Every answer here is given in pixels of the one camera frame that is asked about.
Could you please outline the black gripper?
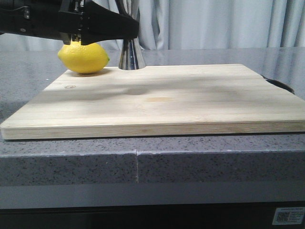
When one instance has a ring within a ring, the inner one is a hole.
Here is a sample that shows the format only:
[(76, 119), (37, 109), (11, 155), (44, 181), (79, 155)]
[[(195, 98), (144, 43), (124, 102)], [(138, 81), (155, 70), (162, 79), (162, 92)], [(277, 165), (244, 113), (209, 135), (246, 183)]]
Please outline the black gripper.
[(117, 13), (92, 0), (2, 0), (0, 33), (61, 40), (67, 45), (137, 38), (139, 22), (132, 16), (132, 1), (115, 3)]

